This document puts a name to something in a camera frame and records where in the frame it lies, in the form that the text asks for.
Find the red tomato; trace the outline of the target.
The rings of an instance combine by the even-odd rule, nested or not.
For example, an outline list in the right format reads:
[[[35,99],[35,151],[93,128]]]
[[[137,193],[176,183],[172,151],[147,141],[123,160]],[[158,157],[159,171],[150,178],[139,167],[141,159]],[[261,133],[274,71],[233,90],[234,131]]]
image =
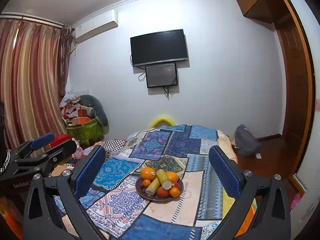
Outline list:
[[[172,185],[172,188],[177,188],[180,190],[180,186],[179,186],[178,182],[172,182],[171,185]]]
[[[165,190],[161,186],[157,189],[156,194],[159,198],[168,198],[170,196],[169,190]]]

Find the large orange with sticker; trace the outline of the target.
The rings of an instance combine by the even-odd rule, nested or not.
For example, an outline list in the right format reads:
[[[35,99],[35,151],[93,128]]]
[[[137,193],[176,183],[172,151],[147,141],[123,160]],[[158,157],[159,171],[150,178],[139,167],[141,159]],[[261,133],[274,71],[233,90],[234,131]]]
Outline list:
[[[156,171],[151,167],[145,167],[140,172],[142,180],[153,181],[156,178]]]

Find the small tangerine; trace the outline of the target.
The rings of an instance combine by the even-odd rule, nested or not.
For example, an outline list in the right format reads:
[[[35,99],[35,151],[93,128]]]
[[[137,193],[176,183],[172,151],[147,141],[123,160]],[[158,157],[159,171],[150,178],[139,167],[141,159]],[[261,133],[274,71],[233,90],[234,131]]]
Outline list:
[[[144,187],[148,187],[150,184],[151,184],[151,181],[148,180],[148,179],[145,179],[145,180],[142,181],[142,185],[143,185]]]

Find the medium orange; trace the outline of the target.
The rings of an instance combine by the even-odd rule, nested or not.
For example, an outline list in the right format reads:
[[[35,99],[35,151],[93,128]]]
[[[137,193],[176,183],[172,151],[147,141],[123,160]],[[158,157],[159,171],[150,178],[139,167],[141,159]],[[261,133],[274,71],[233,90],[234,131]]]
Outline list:
[[[166,172],[166,175],[167,177],[169,178],[169,180],[172,182],[172,183],[176,183],[179,179],[177,173],[175,172],[172,172],[172,171],[168,171]]]

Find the yellow banana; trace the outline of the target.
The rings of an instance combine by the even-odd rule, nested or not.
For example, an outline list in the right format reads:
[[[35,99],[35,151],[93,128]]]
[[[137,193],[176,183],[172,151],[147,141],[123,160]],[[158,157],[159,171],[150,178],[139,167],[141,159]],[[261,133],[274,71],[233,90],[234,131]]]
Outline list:
[[[145,193],[149,196],[154,196],[160,187],[160,182],[158,178],[155,178],[151,184],[146,188]]]
[[[161,186],[163,187],[163,189],[165,189],[165,190],[171,189],[171,187],[172,187],[171,181],[167,177],[166,172],[163,169],[159,169],[156,172],[156,174],[157,174],[157,178],[159,179],[159,182],[160,182]]]

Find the red and black box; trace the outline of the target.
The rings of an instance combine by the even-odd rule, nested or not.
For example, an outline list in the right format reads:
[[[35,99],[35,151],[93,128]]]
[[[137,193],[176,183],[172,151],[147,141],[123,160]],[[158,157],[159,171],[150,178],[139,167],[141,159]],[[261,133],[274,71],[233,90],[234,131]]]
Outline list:
[[[71,138],[72,137],[69,134],[60,134],[55,137],[55,139],[49,144],[49,146],[50,148],[54,148]]]

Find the pink plush toy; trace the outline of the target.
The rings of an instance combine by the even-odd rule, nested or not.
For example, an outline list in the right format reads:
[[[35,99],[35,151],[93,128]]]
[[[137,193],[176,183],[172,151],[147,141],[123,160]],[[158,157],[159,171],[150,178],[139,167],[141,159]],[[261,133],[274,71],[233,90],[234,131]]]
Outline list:
[[[83,156],[83,149],[81,148],[79,142],[73,138],[72,139],[75,143],[76,143],[76,151],[72,154],[72,158],[78,162],[82,159],[82,156]]]

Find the blue patchwork tablecloth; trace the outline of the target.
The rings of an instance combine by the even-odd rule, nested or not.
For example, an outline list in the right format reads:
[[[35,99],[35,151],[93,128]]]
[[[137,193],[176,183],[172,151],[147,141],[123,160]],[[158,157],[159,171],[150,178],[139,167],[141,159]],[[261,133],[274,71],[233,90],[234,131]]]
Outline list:
[[[198,125],[103,142],[106,159],[80,204],[107,239],[208,239],[234,203],[209,161],[229,137]]]

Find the grey-green plush cushion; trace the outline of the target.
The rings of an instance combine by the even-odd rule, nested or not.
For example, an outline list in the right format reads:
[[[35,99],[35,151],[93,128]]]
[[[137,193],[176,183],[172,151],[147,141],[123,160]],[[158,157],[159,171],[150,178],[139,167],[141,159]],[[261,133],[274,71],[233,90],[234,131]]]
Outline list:
[[[101,124],[103,133],[107,134],[110,130],[108,118],[105,114],[102,104],[100,101],[91,95],[81,95],[80,104],[94,110],[94,118]]]

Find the dark grey bag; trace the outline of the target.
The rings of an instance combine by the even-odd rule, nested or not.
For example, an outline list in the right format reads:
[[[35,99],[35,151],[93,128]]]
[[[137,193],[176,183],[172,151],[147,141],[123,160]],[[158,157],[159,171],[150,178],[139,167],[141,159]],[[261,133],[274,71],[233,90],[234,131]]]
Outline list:
[[[241,157],[249,158],[259,153],[260,143],[246,126],[240,125],[236,128],[234,140]]]

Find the striped brown curtain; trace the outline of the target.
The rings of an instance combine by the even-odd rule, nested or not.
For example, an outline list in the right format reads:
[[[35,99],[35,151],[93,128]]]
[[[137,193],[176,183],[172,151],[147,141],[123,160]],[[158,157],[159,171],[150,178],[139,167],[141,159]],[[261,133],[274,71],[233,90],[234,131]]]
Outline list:
[[[65,28],[1,19],[1,101],[8,148],[65,132],[59,104],[66,92],[70,48]]]

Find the small orange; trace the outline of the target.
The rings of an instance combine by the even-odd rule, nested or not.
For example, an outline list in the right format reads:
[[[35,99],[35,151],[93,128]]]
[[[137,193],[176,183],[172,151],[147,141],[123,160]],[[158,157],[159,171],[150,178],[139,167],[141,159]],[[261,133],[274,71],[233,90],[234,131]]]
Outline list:
[[[172,188],[169,190],[169,194],[170,194],[170,196],[171,196],[172,198],[176,198],[176,197],[178,197],[178,196],[181,194],[181,192],[180,192],[180,190],[179,190],[178,188],[172,187]]]

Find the dark purple plate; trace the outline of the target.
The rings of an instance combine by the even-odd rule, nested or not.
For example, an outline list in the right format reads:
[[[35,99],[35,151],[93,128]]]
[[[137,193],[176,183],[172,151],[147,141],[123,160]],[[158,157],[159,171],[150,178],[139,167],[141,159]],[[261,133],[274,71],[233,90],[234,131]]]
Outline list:
[[[172,201],[174,199],[178,199],[180,197],[180,195],[182,194],[183,190],[184,190],[184,184],[182,182],[181,179],[178,179],[177,181],[178,184],[178,189],[180,191],[179,195],[176,196],[172,196],[169,191],[170,190],[165,190],[162,189],[162,187],[159,187],[156,191],[154,195],[148,195],[146,192],[146,187],[143,185],[143,180],[142,178],[138,178],[136,181],[136,191],[138,193],[138,195],[140,197],[142,197],[143,199],[149,200],[149,201],[154,201],[154,202],[168,202],[168,201]]]

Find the yellow chair back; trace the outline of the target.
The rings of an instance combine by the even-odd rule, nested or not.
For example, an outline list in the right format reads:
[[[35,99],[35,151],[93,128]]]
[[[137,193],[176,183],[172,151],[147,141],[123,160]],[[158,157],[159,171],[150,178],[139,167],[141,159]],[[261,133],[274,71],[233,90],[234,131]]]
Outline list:
[[[176,123],[174,120],[167,116],[160,116],[157,117],[152,124],[150,125],[150,128],[156,128],[156,127],[161,127],[161,126],[175,126]]]

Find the white air conditioner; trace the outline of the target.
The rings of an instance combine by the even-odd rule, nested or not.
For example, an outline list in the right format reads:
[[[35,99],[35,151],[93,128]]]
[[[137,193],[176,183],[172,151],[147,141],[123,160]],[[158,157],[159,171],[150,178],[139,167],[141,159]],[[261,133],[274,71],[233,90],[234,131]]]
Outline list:
[[[75,41],[82,43],[101,33],[118,27],[118,15],[115,10],[110,10],[90,18],[75,28]]]

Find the brown wooden door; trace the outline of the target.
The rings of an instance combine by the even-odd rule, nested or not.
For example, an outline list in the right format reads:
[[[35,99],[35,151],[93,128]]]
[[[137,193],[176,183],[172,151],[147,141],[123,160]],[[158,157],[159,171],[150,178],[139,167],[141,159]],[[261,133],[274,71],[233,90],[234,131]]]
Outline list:
[[[283,53],[286,76],[286,111],[283,137],[295,155],[290,176],[304,158],[310,139],[315,106],[315,77],[308,39],[290,0],[284,15],[274,23]]]

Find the small wall monitor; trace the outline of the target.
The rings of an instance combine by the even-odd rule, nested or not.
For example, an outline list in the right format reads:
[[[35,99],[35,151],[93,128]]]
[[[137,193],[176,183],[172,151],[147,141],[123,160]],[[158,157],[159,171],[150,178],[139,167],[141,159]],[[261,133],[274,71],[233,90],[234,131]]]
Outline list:
[[[145,68],[147,88],[177,86],[175,63],[157,64]]]

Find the black wall television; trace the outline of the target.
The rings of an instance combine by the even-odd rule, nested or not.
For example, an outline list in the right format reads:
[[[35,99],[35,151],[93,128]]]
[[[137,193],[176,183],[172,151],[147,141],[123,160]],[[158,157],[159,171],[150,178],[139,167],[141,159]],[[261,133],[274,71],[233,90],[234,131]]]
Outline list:
[[[130,46],[134,67],[188,59],[187,45],[182,29],[131,37]]]

